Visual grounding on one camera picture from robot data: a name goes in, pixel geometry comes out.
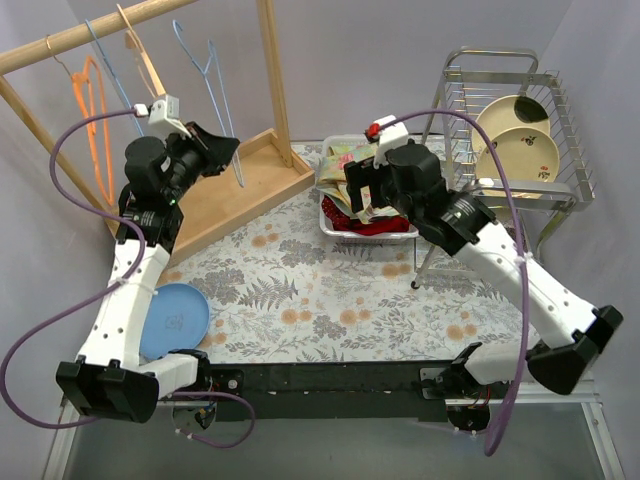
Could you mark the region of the blue wire hanger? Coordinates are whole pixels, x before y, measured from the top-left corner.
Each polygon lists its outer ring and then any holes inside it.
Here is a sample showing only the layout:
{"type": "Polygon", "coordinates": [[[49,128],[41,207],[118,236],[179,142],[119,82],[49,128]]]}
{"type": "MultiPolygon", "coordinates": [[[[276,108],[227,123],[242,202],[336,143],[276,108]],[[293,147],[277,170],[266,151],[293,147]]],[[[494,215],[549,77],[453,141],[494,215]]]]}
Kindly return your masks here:
{"type": "Polygon", "coordinates": [[[187,55],[191,64],[195,67],[204,81],[221,133],[226,137],[235,137],[235,129],[226,95],[222,68],[213,40],[207,40],[208,56],[205,62],[200,62],[183,38],[184,29],[176,19],[172,20],[172,28],[183,52],[187,55]]]}
{"type": "Polygon", "coordinates": [[[114,69],[109,56],[107,54],[107,52],[105,51],[104,47],[102,46],[102,43],[100,42],[100,40],[98,39],[92,25],[91,22],[88,19],[84,20],[84,23],[87,27],[87,29],[89,30],[89,32],[91,33],[92,37],[93,37],[93,41],[96,44],[98,51],[100,53],[100,56],[103,60],[103,63],[105,65],[105,67],[107,68],[107,71],[109,72],[109,75],[111,77],[111,80],[113,81],[115,88],[118,92],[118,97],[119,99],[122,101],[122,103],[127,106],[127,107],[132,107],[132,103],[129,100],[129,97],[125,91],[125,89],[123,88],[120,79],[116,73],[116,70],[114,69]]]}

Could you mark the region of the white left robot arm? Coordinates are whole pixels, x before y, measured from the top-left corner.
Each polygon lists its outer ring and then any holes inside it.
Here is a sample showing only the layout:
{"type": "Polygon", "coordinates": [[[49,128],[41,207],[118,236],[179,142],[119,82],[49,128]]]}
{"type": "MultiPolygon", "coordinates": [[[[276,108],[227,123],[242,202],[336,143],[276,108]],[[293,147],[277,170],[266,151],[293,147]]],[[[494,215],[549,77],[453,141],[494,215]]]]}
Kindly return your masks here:
{"type": "Polygon", "coordinates": [[[73,361],[59,364],[56,382],[85,416],[144,423],[162,397],[181,390],[193,400],[213,386],[205,357],[175,349],[140,361],[144,323],[184,216],[179,202],[199,177],[218,176],[239,147],[194,122],[166,139],[140,137],[125,149],[128,180],[121,195],[114,262],[92,329],[73,361]]]}

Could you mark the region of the red polka dot garment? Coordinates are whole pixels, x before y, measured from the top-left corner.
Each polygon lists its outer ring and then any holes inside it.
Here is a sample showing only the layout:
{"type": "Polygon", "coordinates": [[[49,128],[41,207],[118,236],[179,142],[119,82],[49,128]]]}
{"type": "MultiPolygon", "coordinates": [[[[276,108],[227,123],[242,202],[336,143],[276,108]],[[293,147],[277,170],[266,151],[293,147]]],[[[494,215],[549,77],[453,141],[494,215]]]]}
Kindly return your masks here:
{"type": "Polygon", "coordinates": [[[352,219],[343,213],[328,196],[323,197],[321,209],[336,231],[355,231],[361,225],[358,219],[352,219]]]}

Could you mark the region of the wooden hanger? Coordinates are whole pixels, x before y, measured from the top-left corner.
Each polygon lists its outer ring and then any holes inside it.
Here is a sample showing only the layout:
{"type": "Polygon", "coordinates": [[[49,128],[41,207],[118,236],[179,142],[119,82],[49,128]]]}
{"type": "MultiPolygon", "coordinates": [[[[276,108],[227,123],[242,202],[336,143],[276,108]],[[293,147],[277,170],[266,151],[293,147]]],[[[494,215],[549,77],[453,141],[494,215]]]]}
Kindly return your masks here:
{"type": "Polygon", "coordinates": [[[144,45],[135,30],[132,28],[124,9],[120,4],[117,4],[116,7],[126,26],[125,46],[128,50],[133,52],[134,61],[145,87],[154,99],[164,96],[166,94],[166,89],[159,78],[153,62],[144,48],[144,45]]]}

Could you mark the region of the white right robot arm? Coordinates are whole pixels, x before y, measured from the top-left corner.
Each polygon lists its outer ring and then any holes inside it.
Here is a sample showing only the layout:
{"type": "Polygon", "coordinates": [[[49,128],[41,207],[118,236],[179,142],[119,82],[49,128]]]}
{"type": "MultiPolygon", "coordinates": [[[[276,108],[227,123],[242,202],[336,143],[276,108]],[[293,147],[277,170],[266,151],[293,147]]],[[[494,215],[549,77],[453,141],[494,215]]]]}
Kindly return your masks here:
{"type": "Polygon", "coordinates": [[[372,158],[345,164],[352,211],[362,210],[361,191],[369,189],[373,206],[393,207],[427,242],[471,268],[527,314],[525,323],[539,336],[534,346],[476,342],[431,386],[475,397],[490,384],[514,380],[523,358],[524,377],[556,394],[571,394],[622,323],[622,314],[574,295],[519,253],[489,208],[470,193],[447,187],[439,159],[426,146],[408,142],[385,156],[382,166],[372,158]]]}

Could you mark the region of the pastel floral garment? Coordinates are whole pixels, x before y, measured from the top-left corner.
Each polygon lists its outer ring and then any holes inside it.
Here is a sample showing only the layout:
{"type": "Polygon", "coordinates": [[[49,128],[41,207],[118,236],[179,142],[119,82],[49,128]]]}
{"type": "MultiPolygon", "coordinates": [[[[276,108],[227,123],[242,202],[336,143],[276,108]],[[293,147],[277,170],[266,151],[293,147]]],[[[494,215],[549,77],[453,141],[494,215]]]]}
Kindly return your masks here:
{"type": "Polygon", "coordinates": [[[361,162],[373,157],[376,150],[375,144],[329,146],[326,155],[320,161],[316,179],[316,188],[330,198],[339,210],[364,224],[370,224],[382,217],[398,215],[392,207],[373,208],[368,188],[361,191],[363,209],[357,213],[352,212],[344,166],[349,162],[361,162]]]}

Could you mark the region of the red dress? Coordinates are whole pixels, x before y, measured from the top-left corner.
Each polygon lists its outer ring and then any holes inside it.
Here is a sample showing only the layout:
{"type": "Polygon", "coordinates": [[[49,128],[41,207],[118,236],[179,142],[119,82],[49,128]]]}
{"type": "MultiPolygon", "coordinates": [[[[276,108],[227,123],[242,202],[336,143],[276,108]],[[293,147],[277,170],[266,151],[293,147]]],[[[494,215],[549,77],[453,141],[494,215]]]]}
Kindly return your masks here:
{"type": "Polygon", "coordinates": [[[374,236],[384,233],[406,233],[409,231],[409,228],[410,224],[406,219],[396,216],[384,217],[382,220],[374,221],[369,224],[361,222],[361,225],[355,231],[342,232],[353,232],[363,236],[374,236]]]}

